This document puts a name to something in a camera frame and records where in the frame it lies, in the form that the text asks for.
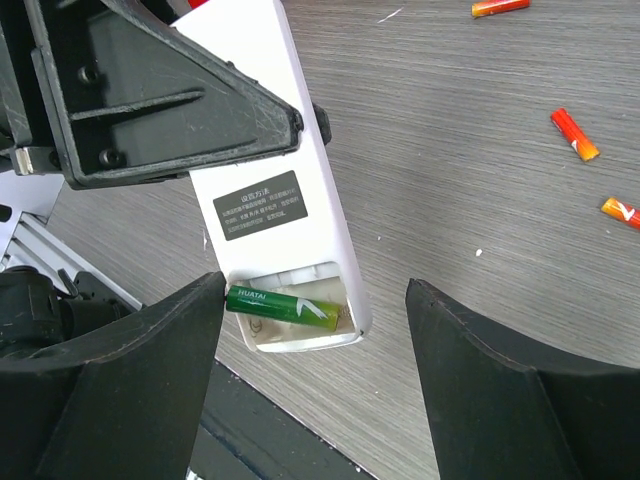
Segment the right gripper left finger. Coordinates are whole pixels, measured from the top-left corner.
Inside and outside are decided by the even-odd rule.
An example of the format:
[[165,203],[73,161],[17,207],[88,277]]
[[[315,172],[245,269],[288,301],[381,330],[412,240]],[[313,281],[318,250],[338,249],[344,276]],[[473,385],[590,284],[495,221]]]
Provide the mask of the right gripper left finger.
[[34,270],[1,276],[1,475],[183,479],[224,313],[208,273],[154,305],[64,311]]

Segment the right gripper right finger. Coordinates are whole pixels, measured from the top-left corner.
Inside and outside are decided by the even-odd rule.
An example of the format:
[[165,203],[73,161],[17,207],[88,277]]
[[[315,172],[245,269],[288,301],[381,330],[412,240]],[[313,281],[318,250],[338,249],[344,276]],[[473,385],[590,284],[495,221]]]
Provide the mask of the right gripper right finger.
[[406,311],[444,479],[635,479],[639,372],[572,354],[420,279]]

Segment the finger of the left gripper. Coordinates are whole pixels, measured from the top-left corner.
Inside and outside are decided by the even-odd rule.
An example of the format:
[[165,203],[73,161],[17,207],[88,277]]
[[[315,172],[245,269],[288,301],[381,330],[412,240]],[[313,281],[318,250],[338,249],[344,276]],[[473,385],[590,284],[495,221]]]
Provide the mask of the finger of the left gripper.
[[332,131],[329,116],[325,109],[318,104],[313,103],[312,106],[323,144],[328,145],[332,140]]
[[295,151],[298,109],[142,1],[29,1],[67,183],[97,189]]

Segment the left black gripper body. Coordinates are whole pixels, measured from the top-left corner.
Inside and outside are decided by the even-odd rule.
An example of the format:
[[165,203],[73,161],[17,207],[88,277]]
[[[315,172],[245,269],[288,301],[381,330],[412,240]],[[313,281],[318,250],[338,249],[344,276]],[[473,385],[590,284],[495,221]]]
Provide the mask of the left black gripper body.
[[38,83],[25,4],[1,3],[1,171],[60,174],[62,168]]

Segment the white remote control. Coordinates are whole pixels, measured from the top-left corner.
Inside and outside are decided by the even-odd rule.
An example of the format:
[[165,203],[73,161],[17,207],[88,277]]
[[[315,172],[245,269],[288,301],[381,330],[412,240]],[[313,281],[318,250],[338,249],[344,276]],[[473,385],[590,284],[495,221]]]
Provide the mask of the white remote control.
[[334,331],[240,313],[247,347],[304,352],[361,341],[372,312],[283,4],[209,1],[176,28],[292,105],[304,121],[294,152],[191,174],[229,288],[343,306]]

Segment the green battery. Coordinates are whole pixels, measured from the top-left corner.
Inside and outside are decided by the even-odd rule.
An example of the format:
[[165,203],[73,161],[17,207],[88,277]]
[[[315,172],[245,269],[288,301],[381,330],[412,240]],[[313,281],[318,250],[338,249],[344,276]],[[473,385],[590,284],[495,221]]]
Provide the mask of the green battery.
[[226,294],[230,312],[334,331],[343,311],[340,304],[234,285]]

